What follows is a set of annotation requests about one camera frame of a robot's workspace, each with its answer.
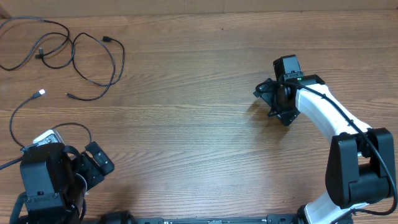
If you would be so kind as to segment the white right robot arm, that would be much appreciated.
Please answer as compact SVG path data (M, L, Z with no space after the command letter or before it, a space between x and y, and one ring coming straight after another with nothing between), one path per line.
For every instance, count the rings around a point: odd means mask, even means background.
M273 62L275 79L258 84L254 96L269 117L289 126L307 116L330 144L326 191L295 214L268 215L266 223L352 223L353 215L387 216L397 209L393 135L351 114L318 75L305 75L295 55Z

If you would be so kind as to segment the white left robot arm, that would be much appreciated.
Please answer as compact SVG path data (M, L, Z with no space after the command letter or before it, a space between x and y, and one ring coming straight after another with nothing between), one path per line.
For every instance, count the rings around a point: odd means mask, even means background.
M9 223L82 223L86 192L112 171L114 163L94 141L83 152L60 142L29 146L20 163L25 191Z

